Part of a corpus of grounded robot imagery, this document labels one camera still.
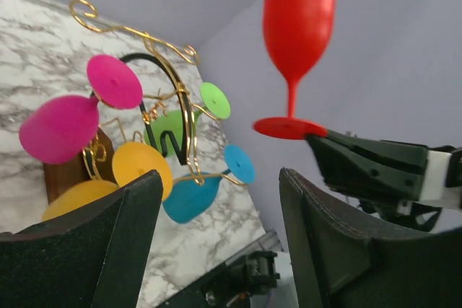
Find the wooden base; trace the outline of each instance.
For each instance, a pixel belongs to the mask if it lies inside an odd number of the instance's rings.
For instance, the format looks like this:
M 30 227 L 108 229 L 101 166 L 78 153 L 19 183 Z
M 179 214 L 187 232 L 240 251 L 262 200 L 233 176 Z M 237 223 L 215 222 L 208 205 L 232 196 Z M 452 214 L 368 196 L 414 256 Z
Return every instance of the wooden base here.
M 106 148 L 107 152 L 106 161 L 97 163 L 98 171 L 102 179 L 117 183 L 111 166 L 114 155 L 113 144 L 101 129 L 98 130 L 97 134 L 100 143 Z M 45 175 L 48 203 L 55 201 L 74 185 L 90 179 L 82 153 L 64 164 L 43 164 L 43 173 Z

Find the green disc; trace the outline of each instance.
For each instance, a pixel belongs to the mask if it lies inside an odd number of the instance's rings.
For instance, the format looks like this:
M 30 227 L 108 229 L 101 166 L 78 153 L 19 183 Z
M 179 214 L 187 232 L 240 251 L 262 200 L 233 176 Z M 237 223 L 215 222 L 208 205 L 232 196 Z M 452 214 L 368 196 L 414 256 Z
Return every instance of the green disc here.
M 212 83 L 201 84 L 201 97 L 205 107 L 220 119 L 226 119 L 231 115 L 231 107 L 228 98 L 220 88 Z

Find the plastic wine glass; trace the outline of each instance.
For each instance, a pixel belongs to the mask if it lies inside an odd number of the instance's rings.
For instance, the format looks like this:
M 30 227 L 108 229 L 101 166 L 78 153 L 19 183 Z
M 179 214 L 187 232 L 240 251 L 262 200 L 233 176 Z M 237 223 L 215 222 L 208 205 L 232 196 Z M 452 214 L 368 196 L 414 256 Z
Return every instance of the plastic wine glass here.
M 173 176 L 167 160 L 147 144 L 134 141 L 124 143 L 115 151 L 112 167 L 115 181 L 121 187 L 151 170 L 156 170 L 164 188 L 162 200 L 165 200 L 172 191 Z
M 96 97 L 67 95 L 49 100 L 19 128 L 25 151 L 46 164 L 74 158 L 95 137 L 99 113 Z
M 50 203 L 42 215 L 42 221 L 62 216 L 88 203 L 104 198 L 118 188 L 118 185 L 107 180 L 88 180 L 79 183 Z
M 143 89 L 136 74 L 120 59 L 106 54 L 93 56 L 87 64 L 87 76 L 95 93 L 119 110 L 138 107 Z
M 201 85 L 201 97 L 204 102 L 203 109 L 205 109 L 205 111 L 210 112 L 219 119 L 226 119 L 231 115 L 230 102 L 226 98 L 224 92 L 222 92 L 222 90 L 214 84 L 204 82 Z M 196 126 L 197 120 L 203 112 L 202 110 L 197 109 L 193 110 L 193 113 L 196 120 L 194 126 Z M 170 111 L 167 115 L 161 115 L 158 119 L 151 122 L 150 126 L 158 146 L 160 146 L 160 136 L 165 131 L 172 131 L 178 145 L 180 146 L 183 138 L 183 115 L 181 110 L 174 110 Z M 150 144 L 146 130 L 144 131 L 144 141 L 147 144 Z M 170 137 L 167 136 L 165 141 L 167 144 L 167 157 L 175 155 L 175 150 L 173 149 Z
M 228 168 L 223 175 L 232 173 L 238 180 L 250 184 L 255 180 L 255 169 L 248 155 L 238 146 L 228 145 L 225 148 L 225 162 Z M 205 212 L 217 197 L 219 184 L 223 176 L 202 172 L 205 183 L 198 185 L 191 175 L 182 176 L 173 186 L 172 193 L 164 201 L 167 215 L 176 223 L 187 224 Z
M 258 120 L 253 128 L 267 136 L 304 139 L 327 130 L 295 117 L 300 80 L 323 55 L 334 26 L 336 0 L 265 0 L 263 37 L 268 54 L 289 90 L 287 116 Z

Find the white robot part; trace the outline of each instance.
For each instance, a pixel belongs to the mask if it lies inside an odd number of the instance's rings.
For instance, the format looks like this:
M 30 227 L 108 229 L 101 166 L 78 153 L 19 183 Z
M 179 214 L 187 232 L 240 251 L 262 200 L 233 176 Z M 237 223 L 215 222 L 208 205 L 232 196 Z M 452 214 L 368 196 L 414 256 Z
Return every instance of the white robot part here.
M 460 209 L 462 187 L 445 186 L 450 157 L 451 153 L 428 151 L 427 169 L 418 201 L 422 205 Z

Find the gold metal frame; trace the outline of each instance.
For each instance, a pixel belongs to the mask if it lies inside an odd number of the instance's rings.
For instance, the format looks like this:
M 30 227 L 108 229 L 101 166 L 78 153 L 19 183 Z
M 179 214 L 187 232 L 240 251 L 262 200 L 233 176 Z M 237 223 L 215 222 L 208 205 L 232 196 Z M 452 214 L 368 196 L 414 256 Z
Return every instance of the gold metal frame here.
M 200 63 L 200 58 L 199 58 L 198 53 L 196 52 L 196 50 L 194 50 L 193 47 L 191 47 L 189 45 L 184 46 L 182 48 L 182 50 L 180 50 L 180 49 L 176 48 L 171 43 L 168 43 L 168 42 L 166 42 L 164 40 L 161 40 L 159 38 L 155 38 L 155 37 L 151 36 L 148 32 L 141 32 L 139 30 L 135 30 L 133 28 L 130 28 L 130 27 L 127 27 L 127 26 L 124 26 L 124 25 L 116 25 L 116 26 L 106 27 L 106 28 L 95 27 L 94 25 L 91 25 L 88 22 L 86 22 L 85 20 L 83 20 L 78 15 L 78 13 L 76 11 L 76 6 L 78 4 L 84 5 L 85 7 L 87 7 L 88 9 L 91 10 L 91 12 L 83 12 L 84 17 L 86 17 L 87 19 L 96 20 L 98 18 L 99 14 L 98 14 L 97 9 L 91 3 L 89 3 L 86 0 L 73 0 L 73 1 L 71 1 L 69 3 L 69 11 L 71 12 L 72 17 L 75 18 L 75 20 L 80 25 L 82 25 L 83 27 L 85 27 L 88 30 L 91 30 L 93 32 L 104 33 L 104 32 L 126 31 L 126 32 L 130 32 L 131 34 L 134 34 L 134 35 L 140 37 L 143 40 L 144 47 L 147 49 L 147 51 L 149 53 L 151 53 L 153 56 L 155 56 L 157 59 L 159 59 L 160 63 L 165 67 L 165 70 L 168 71 L 169 75 L 171 75 L 171 76 L 176 74 L 179 77 L 179 75 L 176 73 L 176 70 L 173 68 L 171 63 L 162 54 L 160 54 L 159 51 L 156 49 L 156 47 L 155 47 L 156 45 L 163 45 L 163 46 L 166 46 L 169 49 L 175 51 L 182 59 L 187 61 L 189 64 L 192 64 L 192 65 L 196 66 L 196 65 L 198 65 Z M 178 83 L 175 79 L 172 79 L 172 82 L 173 82 L 173 86 L 174 86 L 175 90 L 172 93 L 168 94 L 168 95 L 164 95 L 164 96 L 160 96 L 160 95 L 156 96 L 156 95 L 151 95 L 151 94 L 143 95 L 143 98 L 156 100 L 156 103 L 154 104 L 154 107 L 152 107 L 148 113 L 143 113 L 143 115 L 142 115 L 142 119 L 143 119 L 144 123 L 147 126 L 150 125 L 152 120 L 157 119 L 157 117 L 158 117 L 157 109 L 158 108 L 161 108 L 162 113 L 164 115 L 167 115 L 167 108 L 166 108 L 166 106 L 164 104 L 165 101 L 167 101 L 171 97 L 176 96 L 179 93 L 182 93 L 182 94 L 185 94 L 186 96 L 189 96 L 190 92 L 186 89 L 186 86 L 185 86 L 185 84 L 183 82 Z M 113 107 L 113 106 L 109 105 L 108 103 L 104 102 L 104 100 L 101 100 L 99 96 L 96 95 L 96 97 L 101 102 L 103 102 L 106 106 L 115 109 L 115 107 Z M 220 177 L 223 177 L 226 180 L 229 180 L 233 184 L 236 184 L 236 185 L 239 185 L 239 186 L 246 186 L 245 183 L 241 183 L 241 182 L 239 182 L 239 181 L 237 181 L 237 180 L 235 180 L 235 179 L 233 179 L 233 178 L 231 178 L 228 175 L 225 175 L 223 173 L 207 174 L 207 175 L 202 174 L 201 168 L 199 166 L 199 161 L 197 160 L 197 135 L 196 135 L 196 119 L 195 119 L 195 115 L 194 115 L 194 113 L 191 112 L 191 119 L 190 119 L 190 115 L 188 114 L 188 112 L 186 110 L 186 105 L 185 105 L 185 103 L 184 103 L 184 101 L 183 101 L 183 99 L 181 97 L 179 98 L 179 101 L 180 101 L 181 111 L 183 112 L 183 115 L 184 115 L 183 119 L 185 120 L 185 123 L 186 123 L 185 124 L 186 125 L 185 126 L 186 134 L 184 134 L 184 136 L 186 136 L 186 165 L 187 165 L 187 167 L 189 169 L 189 172 L 190 172 L 191 176 L 190 177 L 178 178 L 178 179 L 175 180 L 175 182 L 179 182 L 181 180 L 194 180 L 194 182 L 196 184 L 203 185 L 205 183 L 205 178 L 219 177 L 220 176 Z M 213 120 L 219 120 L 219 118 L 212 115 L 210 112 L 208 112 L 206 109 L 204 109 L 200 105 L 191 104 L 191 103 L 189 103 L 189 105 L 190 105 L 190 109 L 196 108 L 196 109 L 200 110 L 201 112 L 203 112 L 207 117 L 210 117 Z M 114 121 L 117 121 L 117 123 L 118 123 L 118 127 L 121 130 L 123 140 L 127 141 L 127 138 L 126 138 L 126 135 L 125 135 L 125 133 L 123 131 L 123 127 L 122 127 L 122 123 L 121 123 L 120 119 L 114 118 L 114 119 L 110 120 L 109 122 L 106 122 L 106 123 L 102 124 L 101 126 L 107 125 L 107 124 L 112 123 Z M 141 135 L 141 133 L 139 131 L 134 133 L 133 139 L 135 139 L 136 136 L 139 136 L 139 137 L 142 138 L 142 135 Z M 100 161 L 102 158 L 97 158 L 97 152 L 98 152 L 97 149 L 100 148 L 103 145 L 97 143 L 97 138 L 93 142 L 89 145 L 89 147 L 86 148 L 86 150 L 90 152 L 90 155 L 92 157 L 91 158 L 92 159 L 92 168 L 93 168 L 93 170 L 95 172 L 95 175 L 92 175 L 91 172 L 90 172 L 90 168 L 88 167 L 88 163 L 87 163 L 87 160 L 86 160 L 87 154 L 86 154 L 86 151 L 84 150 L 83 152 L 84 152 L 85 166 L 86 166 L 87 170 L 89 171 L 89 174 L 92 177 L 92 179 L 100 179 L 100 175 L 99 175 L 99 173 L 97 173 L 96 162 Z M 192 163 L 191 163 L 191 144 L 192 144 L 192 152 L 193 152 Z

